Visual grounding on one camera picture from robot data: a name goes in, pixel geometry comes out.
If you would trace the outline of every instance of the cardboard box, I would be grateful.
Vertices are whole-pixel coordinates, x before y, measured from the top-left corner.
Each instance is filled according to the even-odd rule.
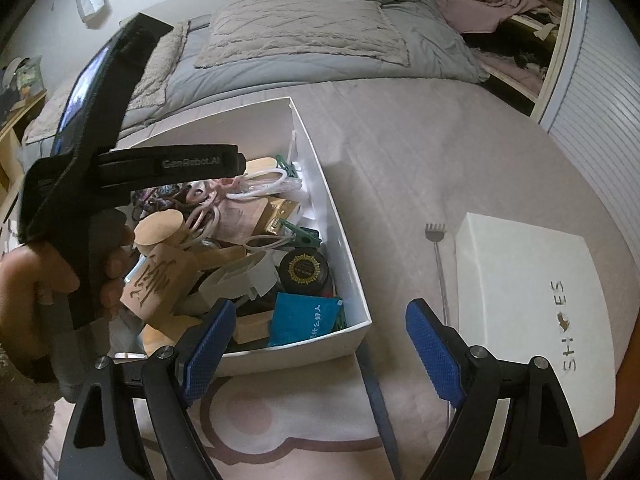
[[[213,114],[207,114],[204,105],[136,132],[118,147],[207,143],[237,144],[247,160],[290,153],[291,160],[300,164],[303,192],[287,198],[302,203],[299,225],[320,232],[348,325],[308,341],[225,354],[217,375],[290,368],[354,353],[371,325],[369,309],[334,199],[292,99],[263,101]]]
[[[584,238],[468,213],[456,235],[460,335],[496,358],[551,363],[580,436],[613,416],[609,315]],[[490,470],[506,420],[500,400],[478,471]]]

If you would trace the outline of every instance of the blue packet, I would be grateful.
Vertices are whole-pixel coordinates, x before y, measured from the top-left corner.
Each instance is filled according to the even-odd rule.
[[[334,327],[341,298],[279,292],[271,318],[269,346],[288,345],[328,334]]]

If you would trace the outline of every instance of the clothespin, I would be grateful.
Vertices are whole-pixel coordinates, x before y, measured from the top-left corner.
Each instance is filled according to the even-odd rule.
[[[320,233],[315,229],[298,227],[297,225],[293,225],[291,222],[288,222],[282,218],[279,218],[278,221],[283,227],[286,227],[295,236],[295,238],[287,244],[288,246],[317,249],[322,244]]]
[[[281,170],[287,172],[287,176],[298,178],[298,172],[296,171],[296,168],[293,167],[293,164],[287,162],[282,155],[276,155],[276,162],[278,163],[278,167]]]

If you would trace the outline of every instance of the wooden block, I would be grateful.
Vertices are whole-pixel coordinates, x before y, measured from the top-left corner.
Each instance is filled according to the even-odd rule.
[[[220,203],[220,223],[214,238],[242,245],[242,242],[254,234],[268,203],[266,197],[247,202],[223,200]]]
[[[241,345],[269,337],[271,317],[273,317],[273,310],[239,317],[236,320],[234,341]]]
[[[195,251],[193,255],[196,257],[196,264],[199,270],[209,270],[241,260],[246,256],[246,249],[240,245],[224,249],[205,248]]]
[[[257,173],[263,170],[272,170],[278,167],[278,162],[272,156],[264,156],[263,158],[255,158],[246,162],[246,174]]]
[[[136,316],[157,328],[174,308],[185,282],[191,281],[196,272],[193,254],[158,244],[125,285],[120,300]]]
[[[159,243],[177,247],[186,238],[188,230],[182,213],[168,209],[157,211],[142,219],[134,233],[138,250],[147,256]]]
[[[175,346],[189,327],[200,323],[201,321],[196,317],[167,316],[158,322],[158,328],[146,325],[142,329],[142,346],[147,355],[151,355],[161,346]]]

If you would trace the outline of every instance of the sleeve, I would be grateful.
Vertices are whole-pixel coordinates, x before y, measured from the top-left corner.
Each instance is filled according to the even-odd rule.
[[[60,397],[57,383],[23,375],[0,346],[0,446],[25,478],[42,474],[42,445]]]

